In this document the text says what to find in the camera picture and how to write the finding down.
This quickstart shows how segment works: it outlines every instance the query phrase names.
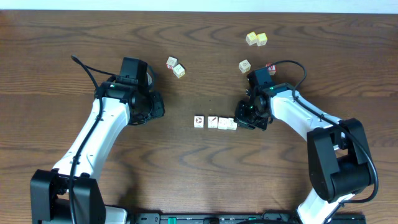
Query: yellow cube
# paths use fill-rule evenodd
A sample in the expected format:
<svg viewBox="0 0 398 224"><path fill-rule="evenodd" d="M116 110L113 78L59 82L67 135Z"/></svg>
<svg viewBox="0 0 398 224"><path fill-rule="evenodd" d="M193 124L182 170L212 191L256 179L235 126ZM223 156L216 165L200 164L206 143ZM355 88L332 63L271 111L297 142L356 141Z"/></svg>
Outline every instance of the yellow cube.
<svg viewBox="0 0 398 224"><path fill-rule="evenodd" d="M255 32L251 32L250 34L248 34L248 35L246 36L246 42L247 42L249 45L253 45L254 43L256 43L256 42L257 42L257 35L256 35L256 33L255 33Z"/></svg>
<svg viewBox="0 0 398 224"><path fill-rule="evenodd" d="M257 35L257 46L265 45L267 43L267 40L268 40L268 38L266 36L266 33Z"/></svg>

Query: white wall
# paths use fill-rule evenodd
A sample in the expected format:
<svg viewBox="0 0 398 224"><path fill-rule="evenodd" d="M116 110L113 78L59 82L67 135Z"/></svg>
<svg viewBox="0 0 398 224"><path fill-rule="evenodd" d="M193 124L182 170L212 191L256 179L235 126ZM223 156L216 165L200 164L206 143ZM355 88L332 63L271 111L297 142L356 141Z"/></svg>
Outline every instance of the white wall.
<svg viewBox="0 0 398 224"><path fill-rule="evenodd" d="M398 0L0 0L0 9L398 14Z"/></svg>

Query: block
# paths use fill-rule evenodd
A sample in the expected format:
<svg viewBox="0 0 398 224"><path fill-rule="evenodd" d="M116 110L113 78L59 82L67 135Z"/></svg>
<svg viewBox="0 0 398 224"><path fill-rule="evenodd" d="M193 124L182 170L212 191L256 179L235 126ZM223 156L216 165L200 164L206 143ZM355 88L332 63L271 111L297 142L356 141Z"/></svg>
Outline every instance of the block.
<svg viewBox="0 0 398 224"><path fill-rule="evenodd" d="M257 46L263 46L267 43L267 36L266 33L258 34L257 35Z"/></svg>
<svg viewBox="0 0 398 224"><path fill-rule="evenodd" d="M205 117L204 116L195 116L193 120L193 126L195 128L203 128L205 126Z"/></svg>
<svg viewBox="0 0 398 224"><path fill-rule="evenodd" d="M168 69L173 69L177 64L178 60L176 58L169 57L169 59L167 59L166 65Z"/></svg>
<svg viewBox="0 0 398 224"><path fill-rule="evenodd" d="M275 75L275 72L276 72L276 65L273 65L268 68L269 75Z"/></svg>
<svg viewBox="0 0 398 224"><path fill-rule="evenodd" d="M239 63L239 69L241 70L242 73L249 71L250 68L251 68L251 65L247 60L244 60L241 63Z"/></svg>
<svg viewBox="0 0 398 224"><path fill-rule="evenodd" d="M208 128L217 128L218 127L218 117L216 116L209 116L207 122Z"/></svg>
<svg viewBox="0 0 398 224"><path fill-rule="evenodd" d="M228 118L218 118L218 129L227 130L229 126Z"/></svg>
<svg viewBox="0 0 398 224"><path fill-rule="evenodd" d="M238 124L235 123L233 118L228 118L228 121L229 121L228 130L236 130L236 128L238 128Z"/></svg>
<svg viewBox="0 0 398 224"><path fill-rule="evenodd" d="M185 75L185 69L181 65L177 65L173 68L173 73L177 78L181 78Z"/></svg>
<svg viewBox="0 0 398 224"><path fill-rule="evenodd" d="M251 32L250 34L248 34L248 35L246 36L246 42L247 42L249 45L255 44L255 43L257 42L257 35L256 35L256 33L255 33L255 32Z"/></svg>

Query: wood grain surface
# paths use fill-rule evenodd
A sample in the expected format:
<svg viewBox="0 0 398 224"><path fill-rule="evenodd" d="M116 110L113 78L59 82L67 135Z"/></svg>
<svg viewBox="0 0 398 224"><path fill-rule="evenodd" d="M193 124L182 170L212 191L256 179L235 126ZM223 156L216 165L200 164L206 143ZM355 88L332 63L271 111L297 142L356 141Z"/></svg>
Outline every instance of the wood grain surface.
<svg viewBox="0 0 398 224"><path fill-rule="evenodd" d="M251 31L266 32L267 45L248 46ZM397 223L397 15L0 12L1 223L31 222L30 178L65 154L90 113L94 87L71 54L113 73L123 57L136 57L159 74L165 117L121 132L99 181L105 203L164 213L297 207L311 184L307 145L290 127L193 128L195 114L234 115L249 86L240 61L260 68L291 59L308 70L300 89L308 101L366 130L379 194L341 211ZM167 70L169 55L187 69L181 79ZM280 65L275 80L301 77L295 65Z"/></svg>

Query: tabletop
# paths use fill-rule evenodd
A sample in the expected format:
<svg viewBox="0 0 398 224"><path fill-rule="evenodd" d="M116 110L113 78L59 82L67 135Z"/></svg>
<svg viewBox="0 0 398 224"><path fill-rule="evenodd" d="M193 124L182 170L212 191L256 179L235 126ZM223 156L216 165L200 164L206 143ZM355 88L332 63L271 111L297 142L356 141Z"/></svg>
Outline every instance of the tabletop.
<svg viewBox="0 0 398 224"><path fill-rule="evenodd" d="M342 119L363 123L380 178L377 197L346 205L368 223L398 213L398 16L366 14L105 11L0 12L0 220L29 223L29 181L50 170L83 127L94 86L70 56L118 73L123 57L158 73L165 116L127 126L99 180L106 204L164 213L292 210L312 188L307 144L288 125L268 130L194 128L193 117L233 117L252 69L296 60L308 70L299 91ZM246 34L265 32L265 46ZM178 79L165 63L178 58ZM278 65L277 83L302 71ZM98 82L106 75L95 74ZM356 198L371 193L368 187Z"/></svg>

